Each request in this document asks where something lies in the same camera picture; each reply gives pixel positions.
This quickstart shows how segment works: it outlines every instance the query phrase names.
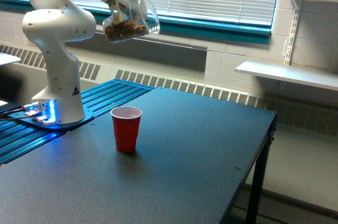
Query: blue metal platform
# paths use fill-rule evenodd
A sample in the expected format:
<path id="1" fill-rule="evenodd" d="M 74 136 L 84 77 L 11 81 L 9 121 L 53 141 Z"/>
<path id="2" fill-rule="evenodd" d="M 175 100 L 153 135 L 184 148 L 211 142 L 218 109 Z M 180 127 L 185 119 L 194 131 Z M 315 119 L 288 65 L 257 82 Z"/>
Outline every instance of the blue metal platform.
<path id="1" fill-rule="evenodd" d="M 91 109 L 94 118 L 109 112 L 149 91 L 152 87 L 123 80 L 111 80 L 81 93 L 83 107 Z M 65 132 L 50 132 L 16 121 L 0 122 L 0 165 L 57 138 Z"/>

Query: teal window frame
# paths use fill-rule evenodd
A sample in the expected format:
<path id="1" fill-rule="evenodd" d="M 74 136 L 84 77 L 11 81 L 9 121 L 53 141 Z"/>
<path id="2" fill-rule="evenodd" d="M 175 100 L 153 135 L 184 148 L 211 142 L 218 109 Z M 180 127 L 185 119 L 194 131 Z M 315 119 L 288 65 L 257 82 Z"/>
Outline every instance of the teal window frame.
<path id="1" fill-rule="evenodd" d="M 29 0 L 0 0 L 9 10 L 22 13 L 33 10 Z M 105 8 L 79 5 L 91 12 L 97 23 L 110 16 L 110 11 Z M 271 35 L 271 27 L 247 26 L 230 23 L 218 23 L 192 20 L 186 18 L 174 18 L 159 16 L 161 34 L 189 36 L 196 39 L 206 39 L 216 42 L 224 40 L 268 44 Z"/>

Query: blue led light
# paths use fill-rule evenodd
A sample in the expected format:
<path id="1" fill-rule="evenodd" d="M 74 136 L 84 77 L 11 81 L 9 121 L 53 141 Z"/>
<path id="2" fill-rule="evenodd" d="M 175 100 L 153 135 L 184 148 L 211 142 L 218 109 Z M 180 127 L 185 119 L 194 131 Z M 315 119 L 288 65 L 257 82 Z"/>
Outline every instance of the blue led light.
<path id="1" fill-rule="evenodd" d="M 50 115 L 49 121 L 55 122 L 56 121 L 56 114 L 55 114 L 55 105 L 54 105 L 53 100 L 50 100 L 48 102 L 48 111 L 49 111 L 49 115 Z"/>

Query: food in cup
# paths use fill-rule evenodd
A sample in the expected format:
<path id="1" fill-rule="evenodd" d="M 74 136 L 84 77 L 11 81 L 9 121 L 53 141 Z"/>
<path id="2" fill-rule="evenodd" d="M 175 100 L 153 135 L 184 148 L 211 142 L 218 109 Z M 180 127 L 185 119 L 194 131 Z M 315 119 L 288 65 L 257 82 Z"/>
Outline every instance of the food in cup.
<path id="1" fill-rule="evenodd" d="M 148 29 L 145 25 L 127 20 L 116 24 L 112 22 L 105 27 L 105 35 L 110 41 L 124 40 L 125 38 L 133 38 L 147 33 Z"/>

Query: red plastic cup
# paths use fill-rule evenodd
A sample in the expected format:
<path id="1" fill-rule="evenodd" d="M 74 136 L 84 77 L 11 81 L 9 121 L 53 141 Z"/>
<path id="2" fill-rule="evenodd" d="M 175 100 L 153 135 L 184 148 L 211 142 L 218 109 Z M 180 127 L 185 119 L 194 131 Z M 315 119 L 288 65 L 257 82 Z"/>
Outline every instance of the red plastic cup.
<path id="1" fill-rule="evenodd" d="M 134 152 L 142 111 L 131 106 L 121 106 L 112 109 L 110 113 L 114 124 L 117 151 Z"/>

